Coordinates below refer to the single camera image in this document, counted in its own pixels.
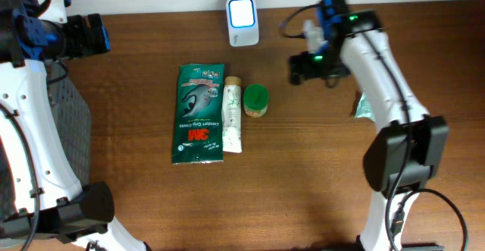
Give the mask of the mint green wipes pack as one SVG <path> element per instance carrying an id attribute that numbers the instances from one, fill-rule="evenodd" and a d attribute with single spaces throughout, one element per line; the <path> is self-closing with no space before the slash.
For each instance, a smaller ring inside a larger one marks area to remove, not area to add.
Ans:
<path id="1" fill-rule="evenodd" d="M 357 107 L 355 108 L 354 118 L 367 118 L 373 122 L 376 121 L 374 112 L 372 111 L 371 104 L 367 100 L 367 97 L 364 93 L 362 93 L 358 98 L 358 103 L 357 103 Z"/>

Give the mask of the green lid jar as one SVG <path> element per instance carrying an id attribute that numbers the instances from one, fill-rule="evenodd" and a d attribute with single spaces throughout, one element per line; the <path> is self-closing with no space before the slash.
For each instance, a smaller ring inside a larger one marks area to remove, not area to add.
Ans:
<path id="1" fill-rule="evenodd" d="M 243 107 L 249 117 L 263 116 L 268 109 L 268 102 L 268 89 L 261 84 L 252 84 L 243 93 Z"/>

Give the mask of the white cream tube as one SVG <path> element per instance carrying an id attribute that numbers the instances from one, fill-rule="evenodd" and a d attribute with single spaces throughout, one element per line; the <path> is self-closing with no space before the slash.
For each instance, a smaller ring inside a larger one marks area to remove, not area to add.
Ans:
<path id="1" fill-rule="evenodd" d="M 223 150 L 241 153 L 241 115 L 242 115 L 242 81 L 238 77 L 227 77 L 224 80 L 222 102 L 223 115 Z"/>

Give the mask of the green 3M gloves packet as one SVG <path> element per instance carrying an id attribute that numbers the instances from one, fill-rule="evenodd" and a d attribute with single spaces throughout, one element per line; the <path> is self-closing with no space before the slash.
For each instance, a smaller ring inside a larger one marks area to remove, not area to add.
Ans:
<path id="1" fill-rule="evenodd" d="M 172 163 L 221 162 L 223 64 L 180 67 L 174 123 Z"/>

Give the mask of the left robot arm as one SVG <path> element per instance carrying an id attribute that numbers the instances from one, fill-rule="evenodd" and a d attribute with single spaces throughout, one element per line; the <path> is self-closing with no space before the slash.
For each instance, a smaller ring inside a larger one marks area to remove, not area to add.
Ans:
<path id="1" fill-rule="evenodd" d="M 1 0 L 1 246 L 56 239 L 87 250 L 146 250 L 116 219 L 104 182 L 83 184 L 52 114 L 48 67 L 109 51 L 99 14 L 69 16 L 71 0 Z"/>

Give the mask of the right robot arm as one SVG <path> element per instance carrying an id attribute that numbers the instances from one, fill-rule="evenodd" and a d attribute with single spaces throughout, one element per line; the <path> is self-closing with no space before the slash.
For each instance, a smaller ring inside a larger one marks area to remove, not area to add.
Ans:
<path id="1" fill-rule="evenodd" d="M 449 127 L 433 117 L 407 84 L 373 10 L 352 11 L 346 0 L 314 4 L 318 19 L 305 23 L 307 51 L 289 58 L 290 82 L 319 78 L 335 87 L 352 75 L 374 113 L 377 135 L 363 158 L 372 189 L 364 230 L 344 250 L 440 250 L 436 243 L 404 245 L 412 204 L 437 175 Z"/>

